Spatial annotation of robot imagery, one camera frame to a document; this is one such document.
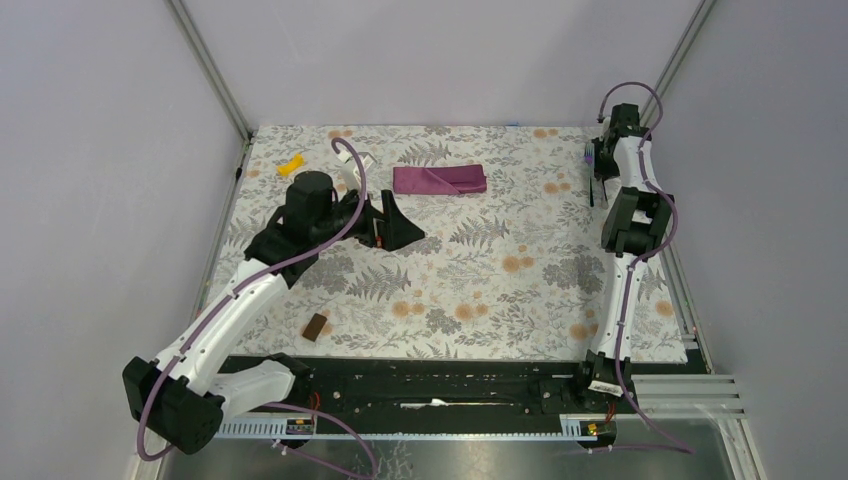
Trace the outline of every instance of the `yellow object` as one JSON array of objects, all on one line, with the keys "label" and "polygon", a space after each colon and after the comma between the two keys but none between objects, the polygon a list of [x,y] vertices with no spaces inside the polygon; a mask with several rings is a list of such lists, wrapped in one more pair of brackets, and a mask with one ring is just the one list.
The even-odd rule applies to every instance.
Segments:
[{"label": "yellow object", "polygon": [[303,155],[295,154],[292,157],[291,161],[285,165],[280,165],[277,167],[277,171],[280,172],[280,175],[287,177],[289,174],[303,165]]}]

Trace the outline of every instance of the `purple cloth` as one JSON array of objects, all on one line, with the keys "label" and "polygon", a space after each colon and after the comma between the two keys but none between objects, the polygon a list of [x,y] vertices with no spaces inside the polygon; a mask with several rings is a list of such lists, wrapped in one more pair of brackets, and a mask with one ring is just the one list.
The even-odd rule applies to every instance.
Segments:
[{"label": "purple cloth", "polygon": [[461,167],[395,167],[395,193],[461,195],[486,191],[482,165]]}]

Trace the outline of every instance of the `white wall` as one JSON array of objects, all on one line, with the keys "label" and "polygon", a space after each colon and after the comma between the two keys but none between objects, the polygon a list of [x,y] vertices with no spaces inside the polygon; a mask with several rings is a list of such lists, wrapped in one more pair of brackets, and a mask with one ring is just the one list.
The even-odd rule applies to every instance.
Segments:
[{"label": "white wall", "polygon": [[845,478],[848,3],[718,2],[654,160],[769,478]]},{"label": "white wall", "polygon": [[658,79],[699,1],[186,3],[256,127],[589,124]]},{"label": "white wall", "polygon": [[239,146],[164,2],[0,7],[0,477],[122,477]]}]

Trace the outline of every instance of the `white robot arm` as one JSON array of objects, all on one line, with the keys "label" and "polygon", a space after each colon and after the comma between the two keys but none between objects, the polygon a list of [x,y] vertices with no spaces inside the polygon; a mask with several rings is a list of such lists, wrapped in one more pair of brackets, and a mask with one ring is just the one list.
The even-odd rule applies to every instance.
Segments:
[{"label": "white robot arm", "polygon": [[[191,454],[212,439],[222,422],[285,399],[297,375],[276,358],[234,374],[218,371],[253,322],[318,260],[317,253],[304,254],[340,235],[346,225],[351,228],[343,238],[388,251],[424,238],[400,213],[391,191],[383,190],[382,200],[383,212],[370,199],[357,212],[357,190],[338,199],[329,175],[309,171],[295,177],[286,204],[253,238],[224,291],[154,360],[135,357],[124,368],[133,417],[140,420],[147,409],[146,426]],[[287,266],[269,271],[278,265]]]},{"label": "white robot arm", "polygon": [[[592,140],[593,174],[602,182],[620,177],[621,190],[610,209],[601,237],[602,246],[612,254],[607,266],[603,318],[581,369],[582,378],[578,381],[578,388],[586,390],[582,398],[587,408],[605,405],[607,399],[604,395],[620,397],[623,393],[614,374],[616,341],[621,329],[624,332],[619,360],[624,365],[625,381],[629,382],[635,292],[638,292],[638,284],[646,268],[644,261],[634,264],[634,260],[659,246],[671,218],[671,207],[647,186],[648,183],[653,186],[658,183],[651,165],[651,141],[648,138],[642,143],[647,129],[639,126],[637,107],[617,105],[603,123],[604,133]],[[633,270],[632,275],[628,275],[630,269]],[[631,283],[629,291],[633,294],[627,297],[626,318],[622,321],[621,309],[625,307],[628,279]]]}]

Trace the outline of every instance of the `table surface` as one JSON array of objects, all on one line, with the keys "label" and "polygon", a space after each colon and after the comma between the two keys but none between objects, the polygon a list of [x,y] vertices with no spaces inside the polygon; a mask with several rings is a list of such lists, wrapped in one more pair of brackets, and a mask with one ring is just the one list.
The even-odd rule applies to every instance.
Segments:
[{"label": "table surface", "polygon": [[[391,188],[392,167],[479,163],[488,191],[396,195],[424,240],[395,252],[353,240],[321,254],[235,353],[380,358],[583,360],[598,328],[609,256],[600,248],[608,205],[589,207],[583,146],[595,128],[267,126],[258,132],[210,285],[214,298],[275,208],[290,178],[276,167],[329,173],[344,193],[330,138],[377,160],[368,190]],[[617,186],[608,182],[614,198]],[[659,258],[638,291],[634,361],[685,362]],[[301,337],[315,313],[329,321]]]}]

